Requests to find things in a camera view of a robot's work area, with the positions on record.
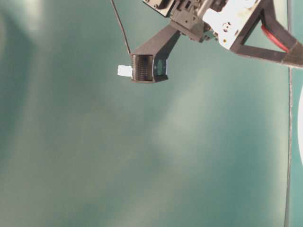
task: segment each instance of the green wall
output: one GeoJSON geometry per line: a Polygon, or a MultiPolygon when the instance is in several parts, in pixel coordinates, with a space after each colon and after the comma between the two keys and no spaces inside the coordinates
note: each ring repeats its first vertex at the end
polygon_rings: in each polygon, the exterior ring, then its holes
{"type": "MultiPolygon", "coordinates": [[[[302,9],[303,2],[293,0],[292,4],[292,21],[293,34],[303,42],[302,30],[302,9]]],[[[294,108],[293,108],[293,142],[292,142],[292,162],[291,162],[291,184],[290,184],[290,207],[289,218],[290,227],[301,227],[303,225],[303,166],[300,157],[298,145],[298,107],[301,90],[303,87],[303,73],[301,70],[293,70],[293,91],[294,91],[294,108]]]]}
{"type": "MultiPolygon", "coordinates": [[[[168,23],[116,2],[132,49],[168,23]]],[[[284,225],[286,67],[181,37],[169,81],[133,84],[109,1],[0,6],[0,226],[284,225]]]]}

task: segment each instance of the robotic arm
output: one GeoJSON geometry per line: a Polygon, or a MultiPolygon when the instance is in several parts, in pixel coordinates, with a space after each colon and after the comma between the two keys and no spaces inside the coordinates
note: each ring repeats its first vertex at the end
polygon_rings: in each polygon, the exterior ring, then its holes
{"type": "Polygon", "coordinates": [[[180,35],[202,43],[212,38],[242,56],[303,68],[303,45],[276,19],[273,0],[143,0],[171,22],[154,37],[130,52],[113,0],[117,19],[132,59],[132,81],[155,83],[168,79],[167,60],[180,35]],[[264,34],[281,52],[245,45],[259,21],[264,34]]]}

